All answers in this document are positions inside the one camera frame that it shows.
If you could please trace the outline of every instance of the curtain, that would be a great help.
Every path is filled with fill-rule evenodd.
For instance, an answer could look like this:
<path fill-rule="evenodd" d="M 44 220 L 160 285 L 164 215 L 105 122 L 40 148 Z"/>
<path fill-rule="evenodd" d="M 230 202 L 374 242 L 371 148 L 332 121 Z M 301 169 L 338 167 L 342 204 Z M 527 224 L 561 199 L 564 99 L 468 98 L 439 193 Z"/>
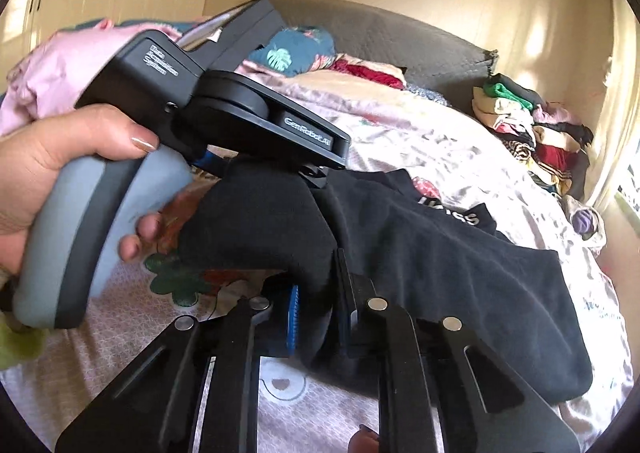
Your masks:
<path fill-rule="evenodd" d="M 602 212 L 640 140 L 640 24 L 626 0 L 613 0 L 614 41 L 608 88 L 588 149 L 587 204 Z"/>

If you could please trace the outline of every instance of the bed headboard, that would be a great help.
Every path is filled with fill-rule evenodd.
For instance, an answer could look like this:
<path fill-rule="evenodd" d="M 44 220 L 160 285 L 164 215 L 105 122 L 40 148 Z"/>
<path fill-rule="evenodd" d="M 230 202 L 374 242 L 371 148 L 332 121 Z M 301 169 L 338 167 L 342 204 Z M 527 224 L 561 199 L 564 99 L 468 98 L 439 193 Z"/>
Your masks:
<path fill-rule="evenodd" d="M 270 0 L 290 26 L 324 27 L 338 52 L 407 67 L 406 80 L 442 93 L 471 114 L 472 88 L 482 86 L 497 51 L 403 14 L 345 0 Z"/>

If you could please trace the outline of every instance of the metal bolt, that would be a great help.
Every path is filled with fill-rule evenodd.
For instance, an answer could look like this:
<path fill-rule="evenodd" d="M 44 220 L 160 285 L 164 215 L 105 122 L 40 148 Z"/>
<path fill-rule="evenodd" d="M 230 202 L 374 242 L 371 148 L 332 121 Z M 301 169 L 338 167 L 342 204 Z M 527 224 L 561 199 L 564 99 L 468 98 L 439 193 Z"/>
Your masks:
<path fill-rule="evenodd" d="M 462 321 L 458 318 L 449 316 L 442 320 L 442 325 L 447 330 L 451 330 L 452 332 L 457 332 L 462 328 Z"/>
<path fill-rule="evenodd" d="M 174 325 L 178 330 L 189 330 L 193 327 L 193 319 L 190 316 L 180 316 Z"/>
<path fill-rule="evenodd" d="M 269 308 L 270 302 L 262 296 L 255 296 L 249 300 L 249 305 L 254 310 L 265 310 Z"/>
<path fill-rule="evenodd" d="M 386 302 L 386 299 L 383 298 L 371 298 L 367 305 L 371 310 L 386 310 L 389 304 Z"/>

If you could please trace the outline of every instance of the teal floral pillow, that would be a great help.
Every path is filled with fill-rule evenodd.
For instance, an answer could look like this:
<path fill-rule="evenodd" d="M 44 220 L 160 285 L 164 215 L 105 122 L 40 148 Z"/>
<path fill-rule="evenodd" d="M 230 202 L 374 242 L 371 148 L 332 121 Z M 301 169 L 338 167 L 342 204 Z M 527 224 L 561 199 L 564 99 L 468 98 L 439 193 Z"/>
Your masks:
<path fill-rule="evenodd" d="M 334 39 L 319 27 L 290 27 L 269 45 L 254 50 L 248 60 L 286 77 L 327 68 L 336 58 Z"/>

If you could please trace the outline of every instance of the bed sheet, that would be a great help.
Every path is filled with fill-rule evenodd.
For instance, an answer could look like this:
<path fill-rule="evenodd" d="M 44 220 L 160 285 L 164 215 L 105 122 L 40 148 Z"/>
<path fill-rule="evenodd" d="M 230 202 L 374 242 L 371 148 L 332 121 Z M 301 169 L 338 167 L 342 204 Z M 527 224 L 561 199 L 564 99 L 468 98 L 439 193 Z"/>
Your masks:
<path fill-rule="evenodd" d="M 332 71 L 290 79 L 249 76 L 351 134 L 350 169 L 406 168 L 430 181 L 446 205 L 466 209 L 484 202 L 514 243 L 558 251 L 594 382 L 557 411 L 587 449 L 632 388 L 630 352 L 610 280 L 551 195 L 535 186 L 484 127 L 453 109 Z M 152 275 L 140 266 L 121 265 L 103 295 L 90 303 L 79 329 L 53 333 L 42 357 L 0 373 L 0 380 L 26 422 L 52 447 L 62 429 L 175 317 L 222 315 L 239 295 L 257 292 L 264 277 L 256 272 L 222 289 L 217 302 L 203 296 L 181 309 L 149 291 Z M 260 376 L 261 452 L 345 452 L 360 423 L 377 428 L 376 401 L 325 385 L 296 365 L 263 360 Z"/>

